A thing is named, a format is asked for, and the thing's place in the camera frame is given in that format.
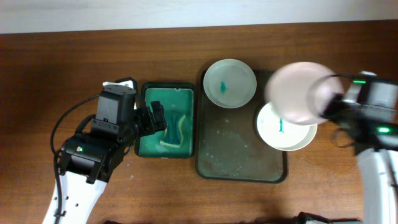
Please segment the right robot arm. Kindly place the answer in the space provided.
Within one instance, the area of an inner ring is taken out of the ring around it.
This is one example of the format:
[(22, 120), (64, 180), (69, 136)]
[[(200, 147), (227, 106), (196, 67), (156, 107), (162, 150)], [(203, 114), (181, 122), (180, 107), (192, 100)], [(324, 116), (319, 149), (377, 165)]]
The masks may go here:
[(320, 113), (352, 140), (364, 192), (364, 223), (397, 223), (397, 82), (373, 73), (351, 81)]

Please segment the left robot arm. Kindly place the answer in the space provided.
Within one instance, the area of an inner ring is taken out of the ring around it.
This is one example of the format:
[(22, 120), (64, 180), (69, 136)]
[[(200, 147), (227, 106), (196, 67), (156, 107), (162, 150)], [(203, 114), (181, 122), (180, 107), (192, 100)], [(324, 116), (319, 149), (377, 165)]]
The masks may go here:
[(55, 188), (44, 223), (86, 223), (135, 140), (166, 129), (163, 106), (137, 104), (133, 84), (104, 82), (96, 114), (53, 152)]

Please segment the green yellow sponge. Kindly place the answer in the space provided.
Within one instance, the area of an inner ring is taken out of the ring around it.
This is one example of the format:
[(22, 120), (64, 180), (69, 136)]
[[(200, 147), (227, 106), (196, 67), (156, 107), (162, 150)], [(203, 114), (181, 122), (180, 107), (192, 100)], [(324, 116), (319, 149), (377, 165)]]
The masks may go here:
[(172, 148), (181, 148), (183, 144), (183, 123), (186, 116), (178, 111), (167, 111), (165, 114), (167, 128), (160, 145)]

